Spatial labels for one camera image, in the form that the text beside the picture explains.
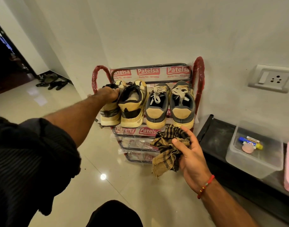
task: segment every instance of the sneaker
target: sneaker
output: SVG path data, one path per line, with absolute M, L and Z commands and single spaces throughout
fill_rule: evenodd
M 122 127 L 136 128 L 142 124 L 147 95 L 148 91 L 144 81 L 129 82 L 129 86 L 121 94 L 118 101 L 121 108 Z
M 169 108 L 173 117 L 173 125 L 186 126 L 191 129 L 194 125 L 195 97 L 194 90 L 185 81 L 179 81 L 172 89 Z
M 116 126 L 120 123 L 121 118 L 120 107 L 118 106 L 118 99 L 120 98 L 120 95 L 124 92 L 124 90 L 127 88 L 127 84 L 123 80 L 116 80 L 115 83 L 107 84 L 105 86 L 110 87 L 112 89 L 120 88 L 120 93 L 116 100 L 114 100 L 112 103 L 107 103 L 100 110 L 101 125 Z
M 146 102 L 146 125 L 151 129 L 161 129 L 166 123 L 169 108 L 170 88 L 165 83 L 156 85 Z

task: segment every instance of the shoe sole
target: shoe sole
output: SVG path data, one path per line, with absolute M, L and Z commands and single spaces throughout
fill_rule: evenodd
M 187 127 L 188 129 L 191 129 L 193 126 L 194 126 L 194 119 L 191 121 L 191 122 L 188 122 L 188 123 L 177 123 L 175 121 L 173 121 L 173 125 L 174 126 L 177 126 L 177 127 L 181 127 L 181 126 L 185 126 Z
M 121 111 L 112 117 L 103 117 L 100 115 L 101 126 L 116 126 L 120 124 Z
M 165 123 L 166 123 L 166 118 L 162 122 L 150 122 L 146 119 L 146 125 L 148 128 L 151 128 L 151 129 L 161 129 L 165 126 Z
M 121 117 L 120 126 L 122 126 L 124 128 L 137 128 L 137 127 L 139 127 L 143 122 L 144 108 L 145 108 L 146 101 L 148 98 L 149 98 L 149 91 L 146 89 L 146 99 L 142 105 L 142 109 L 141 109 L 139 115 L 135 118 L 132 118 L 132 119 L 126 119 L 126 118 Z

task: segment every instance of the white shoelace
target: white shoelace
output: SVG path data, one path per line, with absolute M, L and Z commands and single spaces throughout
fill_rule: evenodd
M 173 93 L 174 95 L 177 95 L 176 99 L 177 99 L 178 97 L 180 97 L 180 99 L 179 99 L 179 105 L 182 105 L 182 101 L 183 101 L 183 100 L 186 100 L 186 101 L 189 101 L 189 100 L 190 100 L 188 97 L 185 96 L 185 94 L 188 93 L 188 92 L 189 92 L 189 90 L 188 90 L 187 87 L 179 87 L 179 88 L 176 87 L 176 88 L 173 88 L 173 89 L 172 89 L 172 93 Z
M 154 97 L 154 98 L 152 99 L 150 105 L 152 105 L 154 101 L 156 103 L 160 103 L 161 102 L 160 97 L 164 96 L 164 95 L 159 96 L 160 93 L 166 92 L 166 90 L 163 87 L 161 87 L 161 86 L 155 86 L 153 88 L 153 91 L 154 91 L 154 94 L 151 97 Z

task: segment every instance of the hand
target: hand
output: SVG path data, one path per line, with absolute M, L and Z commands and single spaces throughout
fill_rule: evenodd
M 191 139 L 192 144 L 190 149 L 177 139 L 172 139 L 172 143 L 183 153 L 180 157 L 179 166 L 183 172 L 185 181 L 191 189 L 198 194 L 212 174 L 207 167 L 207 162 L 205 161 L 196 136 L 184 126 L 181 126 L 181 129 L 184 130 Z
M 113 90 L 112 88 L 106 86 L 98 89 L 95 96 L 101 96 L 103 102 L 106 104 L 112 103 L 114 100 L 116 100 L 118 98 L 119 92 L 120 92 L 119 88 Z

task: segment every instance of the doorway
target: doorway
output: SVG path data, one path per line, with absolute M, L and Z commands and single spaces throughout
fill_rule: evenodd
M 0 27 L 0 94 L 38 78 Z

